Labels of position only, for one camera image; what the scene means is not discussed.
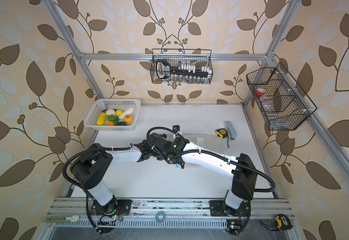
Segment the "clear zip top bag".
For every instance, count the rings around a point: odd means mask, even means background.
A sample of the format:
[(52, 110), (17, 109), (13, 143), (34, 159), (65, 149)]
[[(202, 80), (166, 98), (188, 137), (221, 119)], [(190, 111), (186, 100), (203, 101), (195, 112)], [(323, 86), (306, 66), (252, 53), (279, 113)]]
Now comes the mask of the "clear zip top bag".
[(224, 160), (203, 153), (203, 151), (208, 151), (227, 158), (229, 154), (226, 139), (221, 139), (216, 135), (185, 135), (184, 138), (189, 140), (189, 143), (182, 151), (188, 153), (178, 159), (182, 159), (186, 167), (190, 165), (191, 167), (204, 167), (215, 172), (227, 172), (229, 165)]

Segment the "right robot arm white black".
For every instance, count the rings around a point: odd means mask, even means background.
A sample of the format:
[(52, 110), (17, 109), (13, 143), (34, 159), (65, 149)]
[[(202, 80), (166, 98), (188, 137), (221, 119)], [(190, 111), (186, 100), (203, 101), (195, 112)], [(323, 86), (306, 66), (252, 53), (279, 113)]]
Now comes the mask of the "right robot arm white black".
[(231, 180), (231, 188), (224, 197), (224, 207), (239, 209), (242, 202), (250, 203), (254, 193), (271, 193), (275, 190), (274, 180), (257, 170), (246, 154), (227, 156), (204, 149), (189, 141), (178, 130), (153, 127), (146, 134), (150, 153), (168, 164), (195, 164), (225, 176)]

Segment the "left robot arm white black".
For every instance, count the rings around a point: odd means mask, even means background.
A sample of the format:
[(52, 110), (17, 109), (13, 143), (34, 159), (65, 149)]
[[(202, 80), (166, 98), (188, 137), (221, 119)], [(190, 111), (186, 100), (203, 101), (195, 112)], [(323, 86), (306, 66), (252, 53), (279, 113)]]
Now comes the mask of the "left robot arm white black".
[(114, 206), (114, 194), (103, 180), (108, 168), (123, 163), (142, 162), (150, 157), (159, 155), (147, 146), (146, 141), (126, 148), (105, 148), (100, 144), (93, 144), (68, 159), (62, 168), (62, 175), (100, 206)]

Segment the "red yellow peach toy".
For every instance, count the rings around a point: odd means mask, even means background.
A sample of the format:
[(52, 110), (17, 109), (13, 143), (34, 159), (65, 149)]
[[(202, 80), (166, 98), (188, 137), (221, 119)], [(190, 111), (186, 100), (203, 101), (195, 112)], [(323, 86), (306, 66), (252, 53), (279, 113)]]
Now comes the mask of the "red yellow peach toy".
[(133, 117), (132, 115), (125, 115), (123, 118), (124, 122), (127, 124), (132, 124), (133, 123)]

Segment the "dark green avocado toy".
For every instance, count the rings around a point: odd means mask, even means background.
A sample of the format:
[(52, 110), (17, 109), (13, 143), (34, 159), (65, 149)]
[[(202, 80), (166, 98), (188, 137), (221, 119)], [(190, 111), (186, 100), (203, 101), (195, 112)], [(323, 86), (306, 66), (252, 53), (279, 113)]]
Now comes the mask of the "dark green avocado toy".
[(117, 126), (127, 126), (127, 123), (126, 122), (118, 122), (116, 125)]

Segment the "white radish toy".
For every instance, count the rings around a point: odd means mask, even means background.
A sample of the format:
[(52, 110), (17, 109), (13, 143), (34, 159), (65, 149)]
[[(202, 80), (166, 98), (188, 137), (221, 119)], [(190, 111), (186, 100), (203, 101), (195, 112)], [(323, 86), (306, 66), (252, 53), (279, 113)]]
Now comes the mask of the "white radish toy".
[(126, 111), (124, 111), (121, 115), (118, 116), (120, 120), (123, 120), (126, 115), (131, 115), (134, 112), (134, 108), (130, 107)]

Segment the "yellow lemon toy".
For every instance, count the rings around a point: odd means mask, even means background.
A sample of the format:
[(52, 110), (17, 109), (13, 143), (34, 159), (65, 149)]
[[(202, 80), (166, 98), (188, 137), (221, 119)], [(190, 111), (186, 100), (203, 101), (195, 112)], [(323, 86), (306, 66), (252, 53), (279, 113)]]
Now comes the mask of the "yellow lemon toy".
[(116, 111), (115, 111), (115, 115), (116, 115), (117, 117), (119, 117), (122, 113), (123, 113), (122, 110), (116, 110)]

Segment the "white plastic basket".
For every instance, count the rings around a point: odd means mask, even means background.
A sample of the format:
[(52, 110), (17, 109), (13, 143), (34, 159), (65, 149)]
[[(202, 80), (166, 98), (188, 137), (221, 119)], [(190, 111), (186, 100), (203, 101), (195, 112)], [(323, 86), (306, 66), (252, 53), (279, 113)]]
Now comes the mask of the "white plastic basket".
[(84, 120), (84, 126), (96, 131), (133, 131), (140, 105), (138, 99), (96, 100)]

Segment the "white garlic toy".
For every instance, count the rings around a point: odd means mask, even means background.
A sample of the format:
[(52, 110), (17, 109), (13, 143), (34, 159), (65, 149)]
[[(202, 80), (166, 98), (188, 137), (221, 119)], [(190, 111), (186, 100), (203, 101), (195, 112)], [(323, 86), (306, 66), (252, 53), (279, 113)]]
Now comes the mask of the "white garlic toy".
[(108, 110), (106, 110), (105, 114), (107, 116), (111, 116), (111, 115), (115, 116), (115, 110), (114, 109), (108, 109)]

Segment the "yellow corn toy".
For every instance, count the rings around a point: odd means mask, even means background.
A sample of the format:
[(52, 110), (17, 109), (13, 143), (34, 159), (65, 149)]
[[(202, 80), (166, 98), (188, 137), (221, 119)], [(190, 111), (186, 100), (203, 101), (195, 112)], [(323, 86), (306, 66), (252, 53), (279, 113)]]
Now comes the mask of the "yellow corn toy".
[(106, 122), (106, 113), (101, 113), (99, 116), (98, 116), (98, 119), (97, 119), (97, 123), (96, 125), (97, 126), (103, 126)]

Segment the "yellow black tape measure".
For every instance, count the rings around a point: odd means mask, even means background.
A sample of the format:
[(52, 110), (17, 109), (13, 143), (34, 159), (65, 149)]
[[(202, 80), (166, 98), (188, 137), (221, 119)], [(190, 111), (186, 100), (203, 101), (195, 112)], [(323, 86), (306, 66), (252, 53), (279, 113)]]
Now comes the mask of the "yellow black tape measure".
[(229, 146), (229, 136), (228, 136), (227, 130), (222, 128), (222, 129), (217, 129), (215, 132), (216, 132), (216, 135), (219, 138), (227, 140), (227, 147), (230, 148), (230, 146)]

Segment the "blue tape roll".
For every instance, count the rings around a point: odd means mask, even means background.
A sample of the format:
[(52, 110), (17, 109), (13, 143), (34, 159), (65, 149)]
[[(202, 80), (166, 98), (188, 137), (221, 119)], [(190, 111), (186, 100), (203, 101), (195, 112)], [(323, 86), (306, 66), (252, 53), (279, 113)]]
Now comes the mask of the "blue tape roll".
[(163, 211), (157, 212), (155, 215), (155, 221), (158, 224), (163, 224), (166, 221), (166, 214)]

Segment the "grey blue box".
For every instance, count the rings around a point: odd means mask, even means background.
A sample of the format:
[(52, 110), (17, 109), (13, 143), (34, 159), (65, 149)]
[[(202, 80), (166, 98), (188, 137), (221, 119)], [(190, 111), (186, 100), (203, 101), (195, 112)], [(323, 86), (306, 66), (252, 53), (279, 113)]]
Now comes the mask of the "grey blue box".
[(233, 141), (237, 138), (237, 132), (232, 124), (231, 121), (224, 121), (224, 126), (225, 129), (227, 130), (227, 134), (229, 136), (229, 138)]

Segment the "black tool with white pieces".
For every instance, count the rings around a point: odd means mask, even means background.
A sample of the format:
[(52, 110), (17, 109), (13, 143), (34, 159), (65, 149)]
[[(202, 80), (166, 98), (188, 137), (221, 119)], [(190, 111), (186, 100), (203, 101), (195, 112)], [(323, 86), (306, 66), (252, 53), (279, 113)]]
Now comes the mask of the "black tool with white pieces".
[(209, 67), (202, 66), (197, 69), (196, 65), (180, 64), (179, 67), (173, 67), (166, 60), (158, 60), (155, 64), (155, 72), (160, 79), (172, 78), (182, 79), (211, 79), (212, 70)]

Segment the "red capped clear container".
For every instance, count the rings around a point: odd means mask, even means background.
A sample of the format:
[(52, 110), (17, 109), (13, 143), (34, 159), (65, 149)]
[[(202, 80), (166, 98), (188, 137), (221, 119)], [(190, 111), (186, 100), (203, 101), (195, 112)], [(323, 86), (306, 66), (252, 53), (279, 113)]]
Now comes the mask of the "red capped clear container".
[(262, 88), (262, 87), (258, 87), (255, 91), (256, 95), (258, 97), (264, 96), (266, 93), (266, 89)]

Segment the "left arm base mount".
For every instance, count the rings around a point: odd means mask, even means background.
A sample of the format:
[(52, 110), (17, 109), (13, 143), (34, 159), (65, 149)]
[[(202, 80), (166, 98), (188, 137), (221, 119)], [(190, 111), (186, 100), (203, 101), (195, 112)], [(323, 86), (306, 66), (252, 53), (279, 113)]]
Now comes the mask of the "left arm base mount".
[(113, 198), (109, 203), (102, 206), (94, 200), (89, 209), (93, 211), (96, 216), (127, 215), (131, 210), (131, 204), (132, 200), (117, 200), (116, 198)]

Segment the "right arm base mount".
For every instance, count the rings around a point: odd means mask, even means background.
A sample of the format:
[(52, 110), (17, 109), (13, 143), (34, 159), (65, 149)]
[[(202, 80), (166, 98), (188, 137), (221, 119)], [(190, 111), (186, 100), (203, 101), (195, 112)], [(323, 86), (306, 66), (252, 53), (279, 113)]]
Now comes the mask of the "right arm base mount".
[(248, 201), (243, 201), (235, 210), (226, 205), (224, 200), (211, 200), (209, 201), (209, 209), (212, 217), (248, 217), (250, 215)]

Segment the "white handled tool on rail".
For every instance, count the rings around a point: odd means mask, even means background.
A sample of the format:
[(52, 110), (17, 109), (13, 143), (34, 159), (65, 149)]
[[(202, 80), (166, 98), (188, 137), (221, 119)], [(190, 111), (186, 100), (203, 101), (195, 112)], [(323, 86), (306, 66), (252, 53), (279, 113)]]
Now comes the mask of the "white handled tool on rail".
[(75, 223), (80, 219), (78, 215), (73, 216), (52, 216), (46, 217), (44, 222), (46, 223)]

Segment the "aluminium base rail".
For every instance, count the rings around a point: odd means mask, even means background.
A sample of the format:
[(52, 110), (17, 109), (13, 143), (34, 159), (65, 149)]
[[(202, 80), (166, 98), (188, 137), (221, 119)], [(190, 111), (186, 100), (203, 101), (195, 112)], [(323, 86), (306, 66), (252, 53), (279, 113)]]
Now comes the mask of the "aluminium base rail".
[[(58, 227), (91, 227), (90, 222), (100, 228), (159, 228), (159, 229), (225, 229), (232, 222), (243, 224), (247, 218), (262, 221), (271, 226), (278, 214), (289, 217), (296, 226), (295, 216), (287, 200), (255, 199), (251, 201), (248, 217), (212, 217), (209, 201), (221, 199), (154, 199), (134, 198), (131, 210), (127, 215), (107, 217), (96, 216), (89, 209), (93, 201), (85, 198), (56, 198), (46, 217), (78, 215), (75, 223), (48, 223)], [(166, 221), (158, 224), (155, 221), (157, 212), (166, 214)]]

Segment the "yellow tape measure on rail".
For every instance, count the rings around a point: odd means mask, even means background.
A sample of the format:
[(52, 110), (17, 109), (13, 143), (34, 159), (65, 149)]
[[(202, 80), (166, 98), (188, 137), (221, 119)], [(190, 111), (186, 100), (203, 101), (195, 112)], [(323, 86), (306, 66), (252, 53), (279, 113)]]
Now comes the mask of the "yellow tape measure on rail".
[(278, 214), (275, 217), (275, 223), (279, 231), (287, 231), (293, 228), (291, 220), (284, 214)]

